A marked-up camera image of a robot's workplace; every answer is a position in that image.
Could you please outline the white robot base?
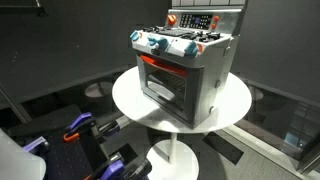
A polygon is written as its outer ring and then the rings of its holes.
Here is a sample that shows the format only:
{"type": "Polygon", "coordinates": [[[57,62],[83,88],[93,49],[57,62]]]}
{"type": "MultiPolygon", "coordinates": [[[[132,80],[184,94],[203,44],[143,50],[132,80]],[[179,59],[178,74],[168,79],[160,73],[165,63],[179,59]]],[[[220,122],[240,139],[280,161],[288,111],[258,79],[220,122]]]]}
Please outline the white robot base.
{"type": "Polygon", "coordinates": [[[45,161],[25,151],[0,129],[0,180],[43,180],[45,161]]]}

